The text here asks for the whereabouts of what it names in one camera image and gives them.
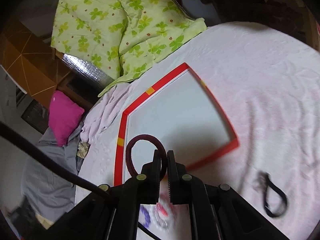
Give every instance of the bed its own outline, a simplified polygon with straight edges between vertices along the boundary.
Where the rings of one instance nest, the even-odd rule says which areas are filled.
[[[307,239],[320,219],[320,55],[261,24],[236,22],[208,28],[138,80],[111,89],[102,98],[108,114],[103,124],[97,125],[101,118],[95,120],[95,132],[88,137],[92,145],[79,176],[96,185],[113,185],[122,111],[183,62],[214,94],[240,142],[239,148],[191,173],[206,184],[228,183],[289,239]],[[101,109],[92,113],[103,116]],[[288,209],[280,218],[268,217],[263,209],[261,171],[268,172],[288,197]],[[76,203],[88,193],[77,187]],[[270,194],[269,203],[277,205],[276,195]],[[186,239],[183,223],[187,222],[177,223],[171,232],[155,229],[154,233]],[[137,239],[147,238],[138,231]]]

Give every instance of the gray wall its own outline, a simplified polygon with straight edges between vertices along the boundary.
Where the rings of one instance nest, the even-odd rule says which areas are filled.
[[[21,119],[28,104],[27,96],[16,107],[16,86],[0,66],[0,120],[16,130],[32,143],[36,143],[41,133]],[[21,200],[20,182],[27,154],[0,137],[0,209],[12,211]]]

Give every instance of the silver foil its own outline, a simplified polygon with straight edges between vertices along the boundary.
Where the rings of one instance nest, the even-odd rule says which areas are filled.
[[[114,81],[113,78],[90,62],[68,54],[63,55],[62,61],[100,91],[104,90],[107,85]]]

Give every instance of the gray fabric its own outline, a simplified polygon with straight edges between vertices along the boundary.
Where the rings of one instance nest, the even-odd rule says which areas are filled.
[[[46,130],[36,146],[56,163],[68,171],[78,174],[76,153],[83,123],[69,136],[68,144],[57,146],[50,128]],[[32,208],[44,218],[55,222],[74,207],[76,187],[60,178],[32,158],[26,161],[21,191]]]

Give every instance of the metal screw head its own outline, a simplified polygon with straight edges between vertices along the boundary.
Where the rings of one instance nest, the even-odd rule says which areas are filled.
[[[224,191],[228,191],[230,189],[230,186],[228,184],[221,184],[220,188]]]
[[[184,174],[183,176],[182,176],[182,179],[183,180],[191,180],[192,179],[192,176],[190,175],[190,174]]]
[[[101,188],[103,191],[107,191],[109,189],[109,186],[107,184],[101,184],[99,188]]]
[[[137,180],[145,180],[147,176],[145,174],[138,174],[136,178]]]

